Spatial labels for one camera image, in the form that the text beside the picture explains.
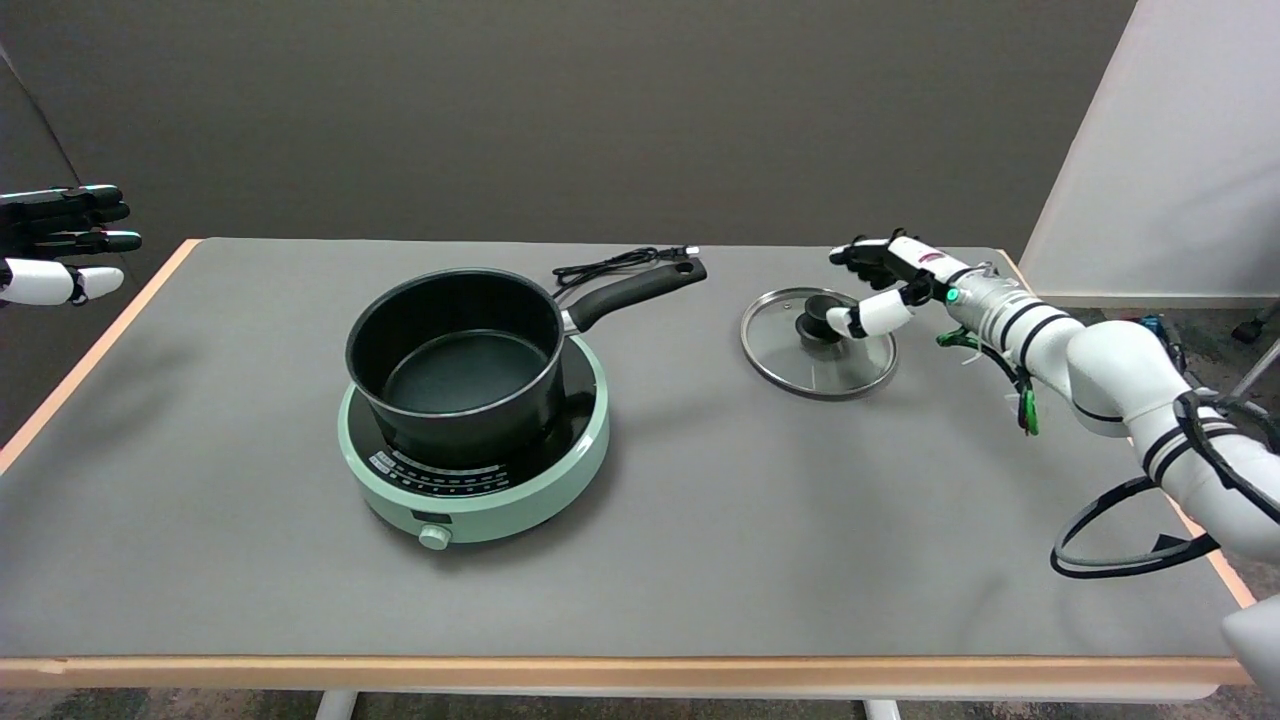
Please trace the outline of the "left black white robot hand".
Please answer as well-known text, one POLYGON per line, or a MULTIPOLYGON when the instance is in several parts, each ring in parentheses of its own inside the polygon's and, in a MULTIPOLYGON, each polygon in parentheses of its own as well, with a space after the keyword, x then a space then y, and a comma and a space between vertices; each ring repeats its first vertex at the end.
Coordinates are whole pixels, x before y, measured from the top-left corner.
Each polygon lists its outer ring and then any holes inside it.
POLYGON ((68 258, 133 252, 140 233, 109 225, 131 209, 115 184, 54 187, 1 196, 1 304, 82 306, 118 291, 125 272, 68 258))

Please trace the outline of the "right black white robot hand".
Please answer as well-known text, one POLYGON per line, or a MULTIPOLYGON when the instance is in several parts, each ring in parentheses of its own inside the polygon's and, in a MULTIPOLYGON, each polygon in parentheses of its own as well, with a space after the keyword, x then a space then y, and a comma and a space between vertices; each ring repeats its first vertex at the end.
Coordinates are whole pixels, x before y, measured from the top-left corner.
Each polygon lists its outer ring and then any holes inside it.
POLYGON ((835 300, 806 302, 804 319, 824 340, 864 340, 886 336, 905 325, 915 309, 931 301, 950 304, 959 297, 956 282, 977 272, 916 236, 897 228, 884 238, 859 234, 831 249, 828 261, 842 266, 876 291, 854 304, 835 300))

